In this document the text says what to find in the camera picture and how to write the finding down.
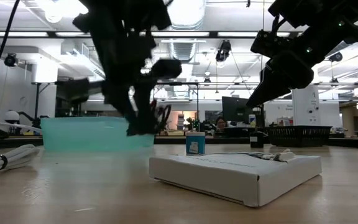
black basket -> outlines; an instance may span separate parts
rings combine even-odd
[[[268,128],[268,138],[274,146],[318,147],[326,144],[330,126],[287,126]]]

white tube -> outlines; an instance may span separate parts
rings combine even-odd
[[[2,123],[2,122],[0,122],[0,127],[1,127],[1,126],[24,128],[24,129],[28,129],[28,130],[31,130],[31,131],[37,131],[38,133],[42,134],[42,130],[41,130],[41,129],[35,128],[35,127],[32,127],[32,126],[23,125],[23,124],[9,124],[9,123]]]
[[[26,166],[33,158],[38,155],[39,152],[39,148],[29,144],[18,147],[17,149],[3,154],[7,159],[7,164],[4,170],[16,169]],[[0,169],[3,165],[4,161],[2,157],[0,157]]]

white cardboard box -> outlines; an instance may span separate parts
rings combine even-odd
[[[322,173],[318,156],[288,162],[243,154],[151,157],[149,176],[185,189],[260,207]]]

teal plastic bin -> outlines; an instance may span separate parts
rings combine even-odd
[[[48,151],[126,151],[154,145],[153,135],[127,137],[124,118],[44,118],[41,127]]]

black container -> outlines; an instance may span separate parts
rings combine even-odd
[[[264,147],[264,136],[263,132],[251,132],[249,133],[249,144],[253,148],[263,148]]]
[[[287,126],[267,128],[267,133],[274,146],[319,147],[326,144],[330,130],[330,126]]]

